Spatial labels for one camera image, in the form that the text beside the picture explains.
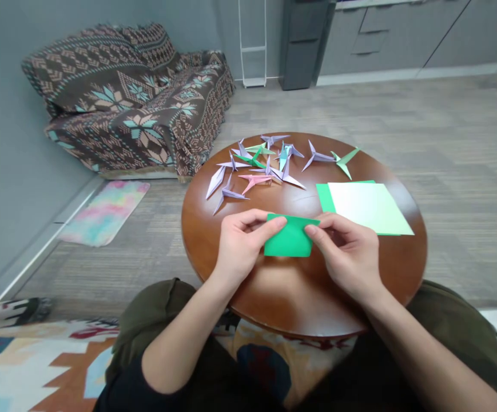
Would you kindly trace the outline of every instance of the white ladder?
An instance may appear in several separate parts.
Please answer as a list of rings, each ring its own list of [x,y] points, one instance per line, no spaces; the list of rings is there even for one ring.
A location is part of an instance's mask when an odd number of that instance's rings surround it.
[[[245,88],[263,86],[267,82],[267,0],[264,0],[264,45],[256,47],[243,47],[242,46],[242,31],[241,31],[241,0],[238,0],[238,42],[241,48],[241,69],[242,69],[242,85]],[[244,77],[244,60],[243,53],[264,52],[264,75],[263,77]]]

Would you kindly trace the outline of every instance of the fingernail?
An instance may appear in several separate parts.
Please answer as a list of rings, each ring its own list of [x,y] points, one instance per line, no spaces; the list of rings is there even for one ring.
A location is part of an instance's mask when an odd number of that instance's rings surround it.
[[[314,235],[315,233],[317,233],[317,228],[313,225],[307,225],[305,227],[305,233],[307,233],[308,235]]]
[[[284,216],[279,216],[275,218],[275,224],[277,225],[277,227],[283,227],[286,225],[286,223],[287,223],[287,218]]]

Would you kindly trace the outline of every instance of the gray wall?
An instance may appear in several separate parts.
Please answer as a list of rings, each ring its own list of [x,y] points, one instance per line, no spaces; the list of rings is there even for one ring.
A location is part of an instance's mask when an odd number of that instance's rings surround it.
[[[237,0],[213,0],[216,10],[221,47],[234,79],[242,78],[239,49]],[[260,46],[263,41],[263,0],[241,0],[243,47]],[[279,75],[281,30],[283,28],[283,0],[267,0],[267,77]],[[261,54],[250,53],[245,61],[245,77],[257,75],[261,67]]]
[[[212,0],[0,0],[0,281],[93,176],[43,135],[46,112],[21,59],[96,23],[148,21],[182,52],[221,48]]]

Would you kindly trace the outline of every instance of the round wooden table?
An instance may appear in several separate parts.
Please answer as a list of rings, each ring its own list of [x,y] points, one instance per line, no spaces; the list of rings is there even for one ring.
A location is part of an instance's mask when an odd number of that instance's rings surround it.
[[[315,217],[322,213],[316,183],[347,182],[348,177],[334,163],[313,162],[303,173],[311,156],[308,139],[319,153],[346,155],[354,148],[341,141],[308,133],[276,132],[267,136],[290,134],[285,143],[294,143],[305,158],[292,156],[290,174],[307,190],[273,182],[256,185],[246,196],[250,200],[226,197],[215,216],[212,212],[220,199],[220,188],[205,200],[210,178],[217,163],[229,161],[232,144],[216,153],[195,175],[185,195],[181,215],[182,234],[187,256],[204,282],[208,279],[218,255],[220,224],[224,216],[252,208],[285,215]],[[260,136],[244,140],[245,147],[262,143]],[[272,147],[277,151],[281,142]],[[260,156],[265,163],[266,156]],[[427,234],[414,199],[395,175],[377,160],[360,151],[349,163],[353,181],[375,180],[384,183],[414,231],[414,236],[380,236],[380,274],[384,285],[403,304],[416,294],[427,258]],[[247,181],[237,177],[247,173],[241,168],[233,173],[232,190],[241,193]],[[226,169],[223,187],[231,169]],[[297,338],[339,338],[366,330],[362,310],[340,290],[329,277],[319,249],[313,246],[311,256],[269,257],[263,251],[247,279],[230,302],[239,316],[279,334]]]

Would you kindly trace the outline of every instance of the gray carpet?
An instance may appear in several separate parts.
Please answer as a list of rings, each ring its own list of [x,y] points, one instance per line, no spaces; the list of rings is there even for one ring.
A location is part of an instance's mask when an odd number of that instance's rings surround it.
[[[426,221],[426,278],[497,306],[497,75],[292,92],[274,81],[238,87],[214,150],[283,130],[343,140],[388,165]],[[158,280],[199,285],[180,231],[187,185],[150,182],[110,245],[61,243],[17,296],[55,297],[53,319],[117,316]]]

